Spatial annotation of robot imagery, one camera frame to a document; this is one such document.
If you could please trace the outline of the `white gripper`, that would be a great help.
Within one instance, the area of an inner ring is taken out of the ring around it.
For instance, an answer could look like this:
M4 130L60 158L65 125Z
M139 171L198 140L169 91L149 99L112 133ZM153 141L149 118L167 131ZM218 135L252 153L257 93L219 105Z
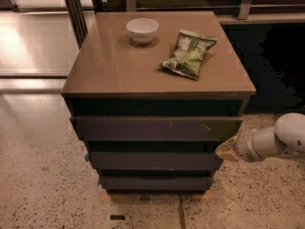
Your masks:
M241 132L237 138L236 136L229 138L215 149L216 155L223 160L233 162L237 162L239 158L247 162L262 161L263 158L257 153L253 145L255 132L256 129L251 129Z

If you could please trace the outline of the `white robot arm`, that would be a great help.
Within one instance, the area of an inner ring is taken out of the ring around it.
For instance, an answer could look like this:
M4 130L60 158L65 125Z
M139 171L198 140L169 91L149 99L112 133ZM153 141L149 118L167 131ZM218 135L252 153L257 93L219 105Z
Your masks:
M220 144L215 153L229 161L263 161L269 157L305 157L305 115L285 114L273 127L242 131Z

